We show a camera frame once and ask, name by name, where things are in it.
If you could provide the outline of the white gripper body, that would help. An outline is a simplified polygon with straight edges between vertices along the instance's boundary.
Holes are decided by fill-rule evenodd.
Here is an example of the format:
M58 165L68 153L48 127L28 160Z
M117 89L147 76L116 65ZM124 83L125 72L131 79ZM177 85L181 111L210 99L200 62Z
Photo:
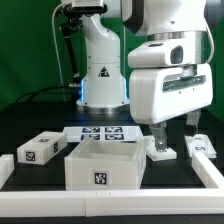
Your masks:
M140 124L156 124L206 107L213 98L208 64L182 78L182 68L134 70L129 81L130 113Z

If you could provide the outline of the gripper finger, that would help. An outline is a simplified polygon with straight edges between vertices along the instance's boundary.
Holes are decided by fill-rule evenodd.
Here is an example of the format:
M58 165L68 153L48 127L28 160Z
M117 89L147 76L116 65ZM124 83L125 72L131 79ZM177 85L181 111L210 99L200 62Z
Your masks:
M155 138L155 148L157 151L165 151L167 147L166 123L160 122L149 126Z
M198 132L198 124L201 116L200 110L191 111L187 114L185 134L194 136Z

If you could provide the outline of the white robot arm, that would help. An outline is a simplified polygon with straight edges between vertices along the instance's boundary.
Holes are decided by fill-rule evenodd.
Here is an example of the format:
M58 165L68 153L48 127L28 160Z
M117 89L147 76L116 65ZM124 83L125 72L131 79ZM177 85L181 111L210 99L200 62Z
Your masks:
M130 106L133 120L150 127L166 148L165 122L193 114L212 101L212 75L203 58L209 32L206 0L61 0L70 22L83 27L87 74L78 105L92 111ZM120 40L101 17L120 17L147 40L128 54L130 79L120 73Z

